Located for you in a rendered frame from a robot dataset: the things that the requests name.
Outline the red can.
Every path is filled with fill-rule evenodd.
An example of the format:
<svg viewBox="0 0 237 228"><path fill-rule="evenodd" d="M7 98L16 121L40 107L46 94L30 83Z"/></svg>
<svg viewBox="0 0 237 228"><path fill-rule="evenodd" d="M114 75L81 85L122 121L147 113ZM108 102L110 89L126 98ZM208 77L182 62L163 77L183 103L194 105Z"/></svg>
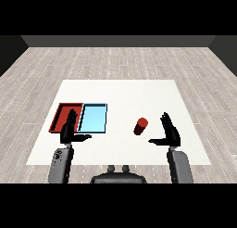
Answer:
<svg viewBox="0 0 237 228"><path fill-rule="evenodd" d="M148 125L148 120L146 118L138 119L133 130L134 134L140 135L144 131L147 125Z"/></svg>

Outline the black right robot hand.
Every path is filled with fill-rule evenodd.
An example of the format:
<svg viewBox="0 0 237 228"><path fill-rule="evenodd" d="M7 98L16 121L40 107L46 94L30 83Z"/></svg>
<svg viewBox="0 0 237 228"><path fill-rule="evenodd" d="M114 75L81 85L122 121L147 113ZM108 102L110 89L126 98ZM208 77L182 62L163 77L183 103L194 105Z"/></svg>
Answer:
<svg viewBox="0 0 237 228"><path fill-rule="evenodd" d="M166 137L160 139L149 139L148 142L157 146L180 146L181 136L177 128L173 125L169 114L164 112L160 120L162 122Z"/></svg>

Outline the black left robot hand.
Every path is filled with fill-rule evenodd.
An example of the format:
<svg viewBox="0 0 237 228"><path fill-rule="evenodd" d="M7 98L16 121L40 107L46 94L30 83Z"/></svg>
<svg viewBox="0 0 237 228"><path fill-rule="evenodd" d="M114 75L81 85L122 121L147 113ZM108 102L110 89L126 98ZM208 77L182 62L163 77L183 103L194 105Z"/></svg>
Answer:
<svg viewBox="0 0 237 228"><path fill-rule="evenodd" d="M67 121L64 123L60 132L60 143L71 144L72 142L83 142L92 136L90 134L74 134L74 126L76 124L76 118L78 114L72 108L69 111Z"/></svg>

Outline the light blue shallow open box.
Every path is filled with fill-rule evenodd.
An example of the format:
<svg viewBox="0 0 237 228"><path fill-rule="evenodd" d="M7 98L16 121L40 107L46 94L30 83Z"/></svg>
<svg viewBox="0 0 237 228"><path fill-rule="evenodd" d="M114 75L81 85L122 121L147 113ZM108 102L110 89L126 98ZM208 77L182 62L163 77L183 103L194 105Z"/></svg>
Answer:
<svg viewBox="0 0 237 228"><path fill-rule="evenodd" d="M105 133L106 132L106 103L86 103L83 105L78 133Z"/></svg>

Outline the red shallow open box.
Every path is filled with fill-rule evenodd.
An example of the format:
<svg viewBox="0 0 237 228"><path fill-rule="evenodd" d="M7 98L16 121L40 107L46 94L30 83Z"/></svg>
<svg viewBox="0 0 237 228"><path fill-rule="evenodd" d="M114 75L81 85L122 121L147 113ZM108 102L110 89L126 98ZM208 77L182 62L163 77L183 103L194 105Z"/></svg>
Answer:
<svg viewBox="0 0 237 228"><path fill-rule="evenodd" d="M83 103L60 103L57 107L56 114L53 118L49 133L60 133L63 125L67 122L69 112L73 109L76 114L76 124L74 126L74 133L78 131L79 119L82 111Z"/></svg>

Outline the dark grey robot body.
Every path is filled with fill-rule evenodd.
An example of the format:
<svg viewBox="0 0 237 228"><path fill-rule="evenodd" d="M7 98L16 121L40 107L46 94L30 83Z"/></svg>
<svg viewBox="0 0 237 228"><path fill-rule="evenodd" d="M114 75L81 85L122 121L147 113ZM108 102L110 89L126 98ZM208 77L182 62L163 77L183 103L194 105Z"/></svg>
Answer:
<svg viewBox="0 0 237 228"><path fill-rule="evenodd" d="M115 166L109 165L106 173L96 175L91 184L146 184L143 176L130 172L128 165L122 166L122 172L115 172Z"/></svg>

